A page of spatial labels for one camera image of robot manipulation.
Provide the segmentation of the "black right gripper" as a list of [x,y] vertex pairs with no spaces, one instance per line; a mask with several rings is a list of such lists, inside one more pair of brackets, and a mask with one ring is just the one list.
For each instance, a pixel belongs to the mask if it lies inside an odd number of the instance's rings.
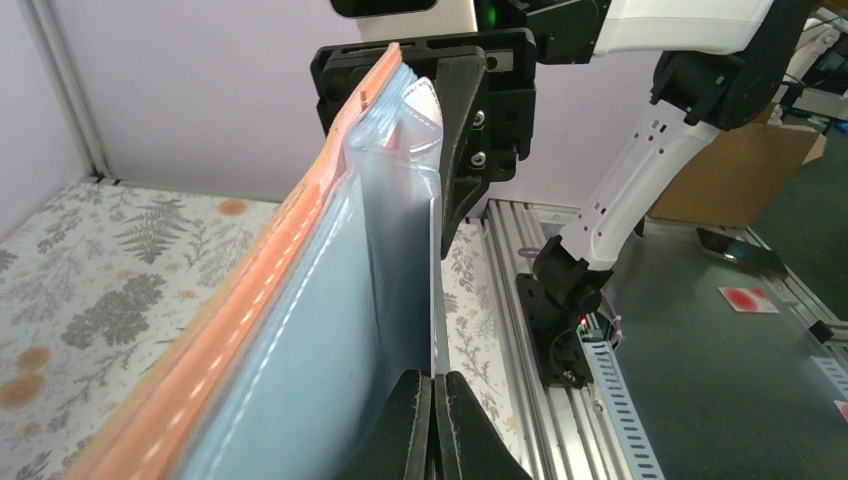
[[388,146],[358,167],[367,196],[399,205],[441,201],[440,255],[493,183],[512,179],[531,149],[538,53],[527,29],[403,39],[403,62],[439,102],[435,120],[402,107]]

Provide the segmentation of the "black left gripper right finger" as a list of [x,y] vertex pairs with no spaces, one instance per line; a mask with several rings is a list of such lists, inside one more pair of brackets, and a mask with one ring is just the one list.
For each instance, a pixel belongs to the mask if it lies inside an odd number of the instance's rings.
[[459,372],[434,380],[436,479],[528,479]]

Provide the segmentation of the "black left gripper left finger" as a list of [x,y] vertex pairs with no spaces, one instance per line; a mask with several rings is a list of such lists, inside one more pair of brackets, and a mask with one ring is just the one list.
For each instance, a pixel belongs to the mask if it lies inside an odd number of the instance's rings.
[[417,370],[396,382],[378,418],[338,479],[424,479],[428,471],[432,381]]

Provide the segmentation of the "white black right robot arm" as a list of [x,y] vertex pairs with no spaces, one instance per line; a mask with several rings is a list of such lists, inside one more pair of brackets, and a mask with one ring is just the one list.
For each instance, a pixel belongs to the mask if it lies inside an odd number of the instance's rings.
[[442,237],[528,157],[538,65],[656,51],[650,97],[626,146],[578,217],[532,272],[546,300],[595,311],[630,233],[673,178],[720,132],[750,123],[777,92],[810,1],[336,1],[357,44],[320,48],[310,65],[329,126],[381,51],[431,79],[444,118]]

